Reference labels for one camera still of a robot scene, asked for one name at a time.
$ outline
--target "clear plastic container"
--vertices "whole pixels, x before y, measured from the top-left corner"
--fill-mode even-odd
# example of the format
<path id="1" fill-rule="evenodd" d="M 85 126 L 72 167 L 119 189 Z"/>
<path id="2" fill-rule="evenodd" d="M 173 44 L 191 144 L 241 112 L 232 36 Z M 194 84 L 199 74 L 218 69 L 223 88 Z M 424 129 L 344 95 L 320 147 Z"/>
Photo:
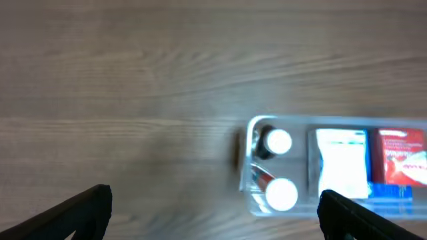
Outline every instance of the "clear plastic container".
<path id="1" fill-rule="evenodd" d="M 292 147 L 284 155 L 269 160 L 254 156 L 260 129 L 271 125 L 285 129 L 292 138 Z M 246 195 L 248 209 L 257 216 L 264 217 L 317 217 L 318 196 L 309 192 L 308 185 L 308 132 L 317 128 L 377 129 L 385 127 L 427 130 L 427 122 L 409 119 L 379 119 L 365 117 L 314 117 L 314 116 L 273 116 L 260 115 L 248 123 L 241 137 L 242 176 L 240 189 Z M 296 204 L 287 211 L 276 211 L 266 201 L 266 196 L 255 183 L 252 165 L 267 169 L 274 177 L 286 178 L 298 190 Z M 354 200 L 369 210 L 386 218 L 427 219 L 427 187 L 413 187 L 411 202 L 387 204 Z"/>

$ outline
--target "red package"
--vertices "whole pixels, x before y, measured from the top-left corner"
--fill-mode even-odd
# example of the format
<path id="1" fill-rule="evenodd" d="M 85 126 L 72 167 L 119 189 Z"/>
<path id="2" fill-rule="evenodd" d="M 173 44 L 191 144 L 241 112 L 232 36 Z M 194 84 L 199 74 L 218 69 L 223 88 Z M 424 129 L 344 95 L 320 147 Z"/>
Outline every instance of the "red package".
<path id="1" fill-rule="evenodd" d="M 372 179 L 375 182 L 427 185 L 423 130 L 378 129 L 372 136 Z"/>

